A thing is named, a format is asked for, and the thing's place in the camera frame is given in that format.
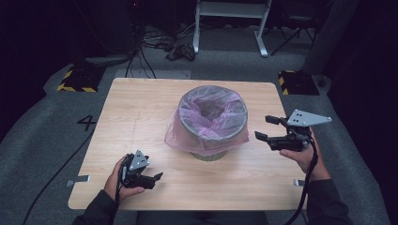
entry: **black mat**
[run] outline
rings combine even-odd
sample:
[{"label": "black mat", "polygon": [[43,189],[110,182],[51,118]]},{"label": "black mat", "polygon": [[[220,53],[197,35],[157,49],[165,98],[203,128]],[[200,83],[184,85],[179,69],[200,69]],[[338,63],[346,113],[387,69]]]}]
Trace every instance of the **black mat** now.
[{"label": "black mat", "polygon": [[282,70],[278,73],[283,94],[319,96],[318,89],[311,75],[301,71]]}]

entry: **person's left hand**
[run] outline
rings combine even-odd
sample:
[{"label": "person's left hand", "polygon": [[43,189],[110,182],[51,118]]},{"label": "person's left hand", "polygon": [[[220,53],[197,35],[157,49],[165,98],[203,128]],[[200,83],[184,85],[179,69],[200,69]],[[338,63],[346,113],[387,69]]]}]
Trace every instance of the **person's left hand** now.
[{"label": "person's left hand", "polygon": [[[114,171],[112,174],[108,177],[108,180],[106,181],[105,187],[103,190],[111,197],[113,201],[115,201],[115,194],[116,194],[116,189],[117,189],[117,181],[118,181],[118,176],[119,176],[119,170],[122,165],[123,159],[126,156],[122,157],[115,165]],[[122,202],[123,200],[127,199],[130,196],[137,195],[140,193],[143,193],[145,189],[143,187],[134,187],[134,188],[125,188],[122,187],[120,189],[120,201]]]}]

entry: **desk leg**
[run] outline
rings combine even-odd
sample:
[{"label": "desk leg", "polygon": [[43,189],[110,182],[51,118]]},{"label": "desk leg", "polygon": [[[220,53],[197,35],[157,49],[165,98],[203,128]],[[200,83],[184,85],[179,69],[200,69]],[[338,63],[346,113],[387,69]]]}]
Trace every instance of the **desk leg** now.
[{"label": "desk leg", "polygon": [[261,56],[263,56],[263,57],[267,57],[268,52],[267,52],[266,46],[264,45],[264,41],[261,37],[263,36],[264,26],[266,25],[266,21],[267,21],[267,17],[269,14],[269,9],[271,7],[271,3],[272,3],[272,0],[267,0],[263,18],[261,19],[261,23],[260,23],[260,29],[258,31],[254,31],[255,40],[257,41],[257,45],[260,50]]},{"label": "desk leg", "polygon": [[199,52],[199,22],[200,22],[200,0],[196,3],[196,13],[195,13],[195,34],[193,35],[193,49],[195,53]]}]

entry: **person's right hand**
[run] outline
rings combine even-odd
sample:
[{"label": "person's right hand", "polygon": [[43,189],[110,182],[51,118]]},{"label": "person's right hand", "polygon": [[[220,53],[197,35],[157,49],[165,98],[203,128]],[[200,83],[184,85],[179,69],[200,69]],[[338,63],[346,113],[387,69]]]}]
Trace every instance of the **person's right hand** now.
[{"label": "person's right hand", "polygon": [[[324,164],[318,142],[315,138],[314,131],[312,129],[311,132],[313,133],[313,139],[317,150],[316,152],[318,154],[318,163],[316,164],[313,172],[311,173],[310,181],[330,179],[330,174]],[[307,174],[310,168],[311,160],[313,159],[314,149],[311,145],[309,145],[306,149],[303,149],[301,152],[282,149],[279,152],[279,154],[286,158],[295,160],[297,164],[300,166],[301,170]]]}]

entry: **wooden table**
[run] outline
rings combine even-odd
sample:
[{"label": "wooden table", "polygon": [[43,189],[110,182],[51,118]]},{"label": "wooden table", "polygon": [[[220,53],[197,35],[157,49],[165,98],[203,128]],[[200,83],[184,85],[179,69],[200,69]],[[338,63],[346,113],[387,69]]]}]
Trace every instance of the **wooden table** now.
[{"label": "wooden table", "polygon": [[[218,85],[240,93],[249,112],[250,141],[219,160],[206,162],[164,143],[166,128],[182,96],[201,85]],[[150,156],[144,174],[164,172],[153,189],[120,205],[129,210],[293,210],[301,187],[293,179],[304,174],[296,162],[271,151],[254,132],[285,135],[283,126],[265,115],[285,117],[276,87],[266,82],[187,80],[114,80],[76,183],[69,207],[85,209],[103,188],[115,163],[140,149]]]}]

